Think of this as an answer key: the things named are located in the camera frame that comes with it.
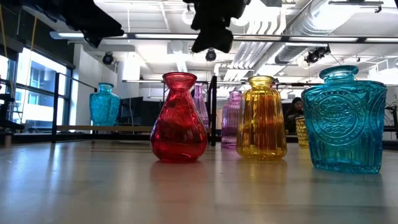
fluorescent light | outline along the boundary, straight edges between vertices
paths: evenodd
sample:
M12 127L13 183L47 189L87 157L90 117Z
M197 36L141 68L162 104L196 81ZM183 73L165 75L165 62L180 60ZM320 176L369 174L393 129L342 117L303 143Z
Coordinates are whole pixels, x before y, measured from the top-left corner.
M195 40L197 34L135 34L136 39Z
M82 33L58 33L58 35L65 38L84 38Z
M122 82L129 83L162 83L162 80L122 80Z
M84 38L84 35L80 32L56 32L56 31L51 31L50 35L56 39L58 38ZM117 36L117 37L107 37L110 39L120 39L120 38L126 38L127 34L123 34L122 36Z
M254 40L263 40L263 41L279 41L282 37L272 36L272 35L234 35L235 41L254 41Z
M232 84L232 85L240 85L240 84L245 84L246 82L217 82L217 84Z
M297 46L297 47L327 47L328 44L321 44L321 43L286 43L286 46Z
M382 42L382 43L389 43L389 42L398 42L398 37L389 37L389 38L367 38L365 42Z
M356 42L356 37L290 37L291 41L308 42Z
M160 99L160 100L163 100L163 96L148 96L148 99Z

ribbed glass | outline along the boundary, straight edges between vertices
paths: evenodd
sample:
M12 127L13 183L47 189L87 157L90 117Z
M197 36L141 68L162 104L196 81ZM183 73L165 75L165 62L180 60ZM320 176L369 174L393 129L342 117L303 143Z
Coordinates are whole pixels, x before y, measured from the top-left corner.
M221 147L236 149L236 134L238 133L239 110L242 102L242 93L229 93L229 102L223 107L223 123L221 130Z
M90 94L90 115L95 126L113 126L118 117L120 98L112 89L110 83L99 83L99 91Z
M195 84L195 94L193 96L193 103L195 104L195 107L197 108L199 117L200 117L203 125L207 128L209 126L209 116L207 113L205 100L203 99L202 86L203 86L203 84L201 84L201 83Z
M338 172L378 173L387 88L354 81L356 66L320 73L324 85L302 93L311 159L315 167Z
M236 140L236 150L243 157L280 159L286 155L282 102L279 92L270 88L273 80L251 77L252 88L243 93Z
M296 118L296 131L299 146L308 148L308 134L305 126L304 117Z

purple glass vase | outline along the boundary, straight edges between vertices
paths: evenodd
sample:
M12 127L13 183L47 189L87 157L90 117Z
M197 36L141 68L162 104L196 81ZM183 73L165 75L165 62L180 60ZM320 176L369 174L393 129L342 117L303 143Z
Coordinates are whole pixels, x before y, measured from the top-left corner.
M238 132L239 110L242 102L242 93L232 91L229 93L229 102L223 107L223 125L221 133L221 147L236 149L236 134Z
M209 126L209 116L207 114L205 100L203 99L203 90L201 89L202 86L202 83L195 84L195 95L193 96L193 103L197 108L199 117L201 118L203 125L205 126L205 128L207 128Z

blue glass vase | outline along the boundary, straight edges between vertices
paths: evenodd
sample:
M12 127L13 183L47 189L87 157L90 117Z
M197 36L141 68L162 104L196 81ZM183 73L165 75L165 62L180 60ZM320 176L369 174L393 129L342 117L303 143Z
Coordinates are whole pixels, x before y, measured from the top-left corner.
M387 88L354 81L356 66L320 73L325 84L302 93L311 160L316 168L375 174L381 168Z
M119 114L120 97L112 93L113 85L99 83L99 91L90 94L90 115L95 126L113 126Z

black camera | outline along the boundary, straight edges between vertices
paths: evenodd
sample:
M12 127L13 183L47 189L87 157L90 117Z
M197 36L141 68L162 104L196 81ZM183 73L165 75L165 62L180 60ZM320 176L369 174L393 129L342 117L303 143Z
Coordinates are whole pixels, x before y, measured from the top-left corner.
M183 0L195 6L195 17L191 28L200 30L192 46L192 52L199 53L214 48L228 53L232 47L233 34L226 28L231 18L239 19L249 0Z
M112 52L106 52L105 56L102 58L102 62L105 65L112 65L113 63L113 56L112 56Z
M217 58L217 54L214 49L209 49L206 54L206 61L214 62Z
M308 64L316 63L321 58L323 58L326 54L330 54L330 48L327 47L317 47L315 50L311 50L308 52L308 55L305 57L304 61Z

